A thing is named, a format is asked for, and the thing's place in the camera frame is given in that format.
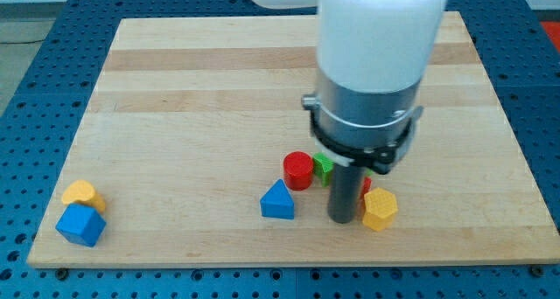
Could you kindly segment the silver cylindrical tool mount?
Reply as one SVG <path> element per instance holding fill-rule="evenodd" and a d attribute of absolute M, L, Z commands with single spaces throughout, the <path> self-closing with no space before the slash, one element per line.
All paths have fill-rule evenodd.
<path fill-rule="evenodd" d="M 318 71 L 315 90 L 301 98 L 311 135 L 334 163 L 386 175 L 403 159 L 424 108 L 415 105 L 419 84 L 389 92 L 359 92 Z"/>

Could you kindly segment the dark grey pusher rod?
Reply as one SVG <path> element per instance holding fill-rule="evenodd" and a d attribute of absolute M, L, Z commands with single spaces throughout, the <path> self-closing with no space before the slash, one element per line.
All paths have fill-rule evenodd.
<path fill-rule="evenodd" d="M 328 215 L 334 222 L 346 224 L 354 219 L 365 172 L 360 166 L 334 165 L 327 204 Z"/>

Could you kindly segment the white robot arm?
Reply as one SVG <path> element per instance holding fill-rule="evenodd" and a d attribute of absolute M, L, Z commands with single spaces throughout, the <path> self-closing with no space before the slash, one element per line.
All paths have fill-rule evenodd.
<path fill-rule="evenodd" d="M 406 155 L 422 108 L 417 91 L 447 0 L 251 0 L 317 11 L 315 89 L 302 97 L 311 134 L 334 169 L 329 217 L 354 219 L 367 170 L 389 173 Z"/>

